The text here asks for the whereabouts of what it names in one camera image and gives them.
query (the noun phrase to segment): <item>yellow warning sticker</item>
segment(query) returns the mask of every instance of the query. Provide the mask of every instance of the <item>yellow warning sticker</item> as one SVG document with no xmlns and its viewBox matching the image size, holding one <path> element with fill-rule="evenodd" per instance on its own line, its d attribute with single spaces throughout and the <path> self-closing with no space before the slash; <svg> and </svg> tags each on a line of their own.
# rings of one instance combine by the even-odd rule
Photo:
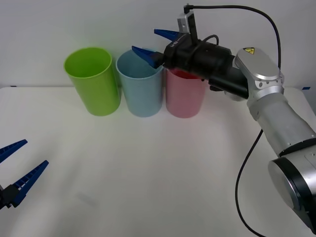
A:
<svg viewBox="0 0 316 237">
<path fill-rule="evenodd" d="M 254 54 L 255 53 L 255 48 L 244 48 L 243 50 L 245 50 L 248 53 Z"/>
</svg>

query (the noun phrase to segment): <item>white table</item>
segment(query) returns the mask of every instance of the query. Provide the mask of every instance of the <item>white table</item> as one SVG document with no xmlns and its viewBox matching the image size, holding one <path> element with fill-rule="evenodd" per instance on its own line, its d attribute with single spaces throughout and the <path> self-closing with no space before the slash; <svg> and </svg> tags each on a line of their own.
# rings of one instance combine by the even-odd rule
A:
<svg viewBox="0 0 316 237">
<path fill-rule="evenodd" d="M 285 91 L 313 129 L 303 93 Z M 163 105 L 132 115 L 124 98 L 90 115 L 74 88 L 0 90 L 0 147 L 28 144 L 0 165 L 0 184 L 50 164 L 21 203 L 0 211 L 1 237 L 251 237 L 234 200 L 236 176 L 260 131 L 246 102 L 208 91 L 201 112 L 173 117 Z M 241 211 L 268 237 L 312 237 L 268 175 L 276 156 L 263 136 L 241 177 Z"/>
</svg>

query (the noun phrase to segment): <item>blue gripper jaw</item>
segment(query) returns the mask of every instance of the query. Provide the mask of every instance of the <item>blue gripper jaw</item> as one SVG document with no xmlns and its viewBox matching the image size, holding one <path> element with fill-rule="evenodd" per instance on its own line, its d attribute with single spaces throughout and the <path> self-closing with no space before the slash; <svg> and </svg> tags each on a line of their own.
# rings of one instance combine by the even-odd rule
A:
<svg viewBox="0 0 316 237">
<path fill-rule="evenodd" d="M 154 33 L 156 35 L 162 36 L 171 41 L 175 41 L 183 34 L 177 31 L 168 31 L 168 30 L 160 30 L 160 29 L 154 29 Z"/>
<path fill-rule="evenodd" d="M 163 64 L 163 54 L 159 52 L 150 51 L 143 48 L 132 46 L 132 50 L 141 59 L 145 60 L 153 68 L 158 68 Z"/>
<path fill-rule="evenodd" d="M 7 159 L 10 155 L 27 144 L 27 140 L 21 140 L 9 146 L 0 149 L 0 163 Z M 48 161 L 42 162 L 35 169 L 16 181 L 14 184 L 9 185 L 5 189 L 0 186 L 0 209 L 7 206 L 17 207 L 25 198 L 26 193 L 30 190 L 36 180 L 40 177 L 42 172 L 48 166 Z"/>
<path fill-rule="evenodd" d="M 9 146 L 3 147 L 0 149 L 0 163 L 7 159 L 10 155 L 15 153 L 18 149 L 27 144 L 27 140 L 22 140 L 16 143 L 13 143 Z"/>
</svg>

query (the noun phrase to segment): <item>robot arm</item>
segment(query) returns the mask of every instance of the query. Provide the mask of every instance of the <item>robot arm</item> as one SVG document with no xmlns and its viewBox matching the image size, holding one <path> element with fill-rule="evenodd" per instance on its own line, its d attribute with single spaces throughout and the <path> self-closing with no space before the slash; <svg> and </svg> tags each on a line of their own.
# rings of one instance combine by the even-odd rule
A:
<svg viewBox="0 0 316 237">
<path fill-rule="evenodd" d="M 163 64 L 196 74 L 211 88 L 247 99 L 278 157 L 269 163 L 277 191 L 316 234 L 316 133 L 289 106 L 282 72 L 259 48 L 244 48 L 233 56 L 227 48 L 199 40 L 192 11 L 182 14 L 178 24 L 180 32 L 155 30 L 171 40 L 163 54 L 134 46 L 133 51 L 152 67 Z"/>
</svg>

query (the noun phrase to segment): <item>wire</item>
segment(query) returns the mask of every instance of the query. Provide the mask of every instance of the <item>wire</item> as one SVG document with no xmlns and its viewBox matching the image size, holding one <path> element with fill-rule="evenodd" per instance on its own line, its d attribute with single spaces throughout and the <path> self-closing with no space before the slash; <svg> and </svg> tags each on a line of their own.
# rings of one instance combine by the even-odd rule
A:
<svg viewBox="0 0 316 237">
<path fill-rule="evenodd" d="M 262 234 L 254 231 L 245 221 L 245 219 L 243 218 L 242 214 L 241 214 L 241 211 L 240 211 L 240 207 L 239 207 L 239 202 L 238 202 L 238 185 L 239 185 L 239 181 L 240 181 L 240 177 L 241 177 L 241 174 L 242 174 L 242 171 L 253 151 L 253 149 L 256 147 L 261 135 L 263 133 L 263 130 L 261 129 L 260 132 L 259 132 L 259 135 L 257 136 L 255 142 L 252 144 L 250 150 L 248 151 L 248 154 L 246 155 L 246 158 L 245 160 L 243 161 L 242 165 L 241 165 L 241 168 L 239 170 L 239 173 L 238 173 L 238 176 L 237 176 L 237 180 L 236 180 L 236 186 L 235 186 L 235 202 L 236 202 L 236 208 L 237 208 L 237 212 L 238 212 L 238 215 L 241 219 L 241 221 L 243 222 L 243 224 L 247 227 L 248 230 L 250 230 L 251 232 L 253 232 L 256 236 L 259 236 L 259 237 L 265 237 L 263 236 Z"/>
<path fill-rule="evenodd" d="M 281 69 L 281 41 L 280 41 L 280 35 L 278 33 L 278 30 L 277 30 L 277 26 L 276 24 L 274 23 L 274 21 L 271 19 L 271 17 L 269 15 L 267 15 L 266 13 L 260 11 L 260 10 L 257 10 L 255 8 L 252 8 L 252 7 L 249 7 L 249 6 L 238 6 L 238 5 L 221 5 L 221 6 L 194 6 L 194 5 L 186 5 L 184 7 L 184 11 L 186 12 L 187 10 L 190 10 L 190 9 L 244 9 L 244 10 L 249 10 L 249 11 L 253 11 L 253 12 L 256 12 L 262 16 L 264 16 L 265 18 L 268 19 L 268 21 L 271 23 L 271 25 L 273 26 L 273 29 L 276 33 L 276 40 L 277 40 L 277 56 L 278 56 L 278 62 L 277 62 L 277 66 L 279 69 Z M 246 166 L 246 163 L 253 151 L 253 149 L 256 147 L 261 135 L 263 133 L 263 130 L 261 129 L 255 142 L 252 144 L 250 150 L 248 151 L 248 154 L 246 155 L 246 158 L 245 160 L 243 161 L 242 165 L 241 165 L 241 168 L 239 170 L 239 173 L 238 173 L 238 176 L 237 176 L 237 180 L 236 180 L 236 186 L 235 186 L 235 202 L 236 202 L 236 208 L 237 208 L 237 212 L 238 212 L 238 215 L 242 221 L 242 223 L 247 227 L 247 229 L 249 231 L 251 231 L 253 234 L 255 234 L 256 236 L 258 237 L 265 237 L 264 235 L 256 232 L 255 230 L 253 230 L 245 221 L 245 219 L 243 218 L 242 214 L 241 214 L 241 211 L 240 211 L 240 207 L 239 207 L 239 201 L 238 201 L 238 186 L 239 186 L 239 181 L 240 181 L 240 177 L 241 177 L 241 174 L 242 174 L 242 171 L 244 169 L 244 167 Z"/>
<path fill-rule="evenodd" d="M 278 54 L 278 68 L 281 69 L 281 41 L 280 41 L 280 35 L 277 30 L 277 26 L 274 23 L 274 21 L 271 19 L 271 17 L 264 13 L 263 11 L 260 11 L 258 9 L 249 7 L 249 6 L 239 6 L 239 5 L 221 5 L 221 6 L 195 6 L 195 5 L 186 5 L 184 9 L 244 9 L 249 10 L 252 12 L 256 12 L 265 18 L 267 18 L 268 21 L 270 21 L 271 25 L 273 26 L 273 29 L 276 33 L 276 40 L 277 40 L 277 54 Z"/>
<path fill-rule="evenodd" d="M 188 59 L 186 60 L 185 62 L 185 65 L 188 65 L 192 59 L 192 57 L 194 56 L 194 54 L 196 53 L 196 51 L 201 48 L 201 46 L 206 42 L 208 41 L 209 39 L 211 38 L 216 38 L 216 45 L 219 44 L 219 38 L 217 35 L 211 35 L 211 36 L 208 36 L 206 37 L 205 39 L 203 39 L 200 43 L 198 43 L 198 45 L 193 49 L 193 51 L 190 53 Z"/>
</svg>

